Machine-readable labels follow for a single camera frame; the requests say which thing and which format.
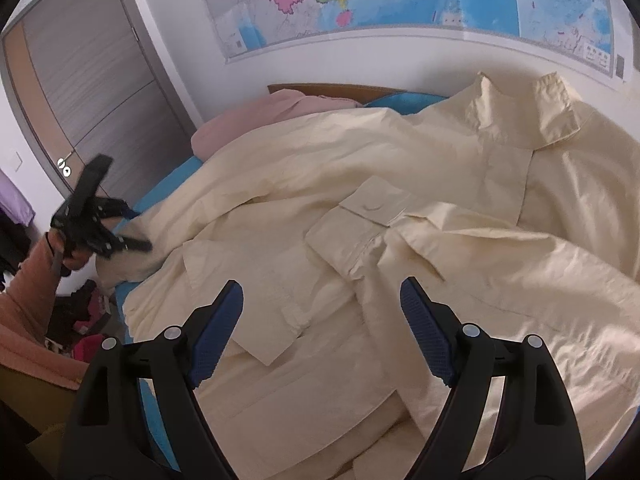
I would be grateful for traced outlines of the left forearm pink sleeve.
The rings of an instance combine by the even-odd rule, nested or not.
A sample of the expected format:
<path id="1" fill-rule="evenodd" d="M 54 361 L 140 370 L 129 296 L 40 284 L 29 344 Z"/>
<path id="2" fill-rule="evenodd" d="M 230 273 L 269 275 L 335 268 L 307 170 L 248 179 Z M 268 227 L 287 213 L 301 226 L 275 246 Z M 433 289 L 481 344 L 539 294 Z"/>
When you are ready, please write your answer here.
<path id="1" fill-rule="evenodd" d="M 50 229 L 1 293 L 1 365 L 51 385 L 77 390 L 88 365 L 55 354 L 44 345 L 60 284 L 53 260 L 63 250 L 61 233 Z"/>

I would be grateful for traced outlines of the left hand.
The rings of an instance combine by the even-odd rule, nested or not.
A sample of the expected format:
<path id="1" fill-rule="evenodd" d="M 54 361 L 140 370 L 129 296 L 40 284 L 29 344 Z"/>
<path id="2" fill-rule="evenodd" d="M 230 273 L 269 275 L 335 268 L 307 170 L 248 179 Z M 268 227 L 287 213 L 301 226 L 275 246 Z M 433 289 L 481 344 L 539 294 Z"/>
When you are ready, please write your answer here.
<path id="1" fill-rule="evenodd" d="M 77 246 L 73 250 L 66 249 L 65 237 L 57 229 L 51 228 L 47 232 L 47 240 L 53 255 L 62 256 L 62 265 L 72 272 L 83 269 L 93 256 L 93 252 L 89 248 L 82 246 Z"/>

